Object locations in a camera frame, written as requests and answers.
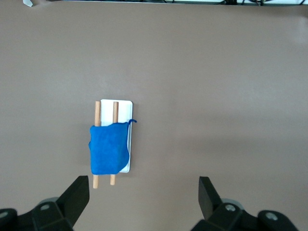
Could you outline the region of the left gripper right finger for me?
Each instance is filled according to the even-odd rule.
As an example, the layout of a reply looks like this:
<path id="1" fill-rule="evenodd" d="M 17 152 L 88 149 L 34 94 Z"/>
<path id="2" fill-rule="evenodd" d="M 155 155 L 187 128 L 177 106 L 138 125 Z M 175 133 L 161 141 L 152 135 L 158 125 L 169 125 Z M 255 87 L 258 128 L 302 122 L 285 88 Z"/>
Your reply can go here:
<path id="1" fill-rule="evenodd" d="M 191 231 L 258 231 L 257 218 L 237 201 L 221 199 L 209 177 L 200 177 L 198 202 L 203 214 Z"/>

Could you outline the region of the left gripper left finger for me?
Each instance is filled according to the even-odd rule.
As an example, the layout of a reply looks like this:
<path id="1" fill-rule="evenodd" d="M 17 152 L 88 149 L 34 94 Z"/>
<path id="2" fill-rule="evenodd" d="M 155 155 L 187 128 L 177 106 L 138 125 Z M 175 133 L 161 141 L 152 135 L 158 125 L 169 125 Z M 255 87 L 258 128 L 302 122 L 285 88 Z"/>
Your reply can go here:
<path id="1" fill-rule="evenodd" d="M 74 231 L 89 200 L 89 177 L 79 176 L 57 200 L 45 201 L 32 210 L 34 230 Z"/>

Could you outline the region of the blue microfiber towel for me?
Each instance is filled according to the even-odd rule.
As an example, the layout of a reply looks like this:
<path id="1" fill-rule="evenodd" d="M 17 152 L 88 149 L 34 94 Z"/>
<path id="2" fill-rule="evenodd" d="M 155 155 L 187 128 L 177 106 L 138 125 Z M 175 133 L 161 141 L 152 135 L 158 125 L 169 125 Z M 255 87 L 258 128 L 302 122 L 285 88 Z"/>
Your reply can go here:
<path id="1" fill-rule="evenodd" d="M 129 162 L 128 135 L 134 119 L 90 127 L 90 168 L 94 175 L 116 175 Z"/>

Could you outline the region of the white rack with wooden bars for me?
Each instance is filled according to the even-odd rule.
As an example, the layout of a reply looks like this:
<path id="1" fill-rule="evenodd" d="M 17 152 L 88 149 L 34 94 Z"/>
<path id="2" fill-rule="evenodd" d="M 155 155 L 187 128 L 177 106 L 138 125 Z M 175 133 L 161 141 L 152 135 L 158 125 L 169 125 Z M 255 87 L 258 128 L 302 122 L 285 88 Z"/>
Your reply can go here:
<path id="1" fill-rule="evenodd" d="M 102 99 L 95 102 L 95 113 L 94 113 L 94 126 L 108 126 L 113 123 L 125 123 L 133 119 L 133 103 L 125 100 L 110 100 Z M 128 173 L 130 171 L 130 159 L 131 159 L 131 124 L 128 130 L 128 151 L 129 151 L 129 162 L 123 168 L 120 173 Z M 93 174 L 93 188 L 97 189 L 99 185 L 99 176 Z M 116 175 L 110 176 L 110 184 L 115 185 Z"/>

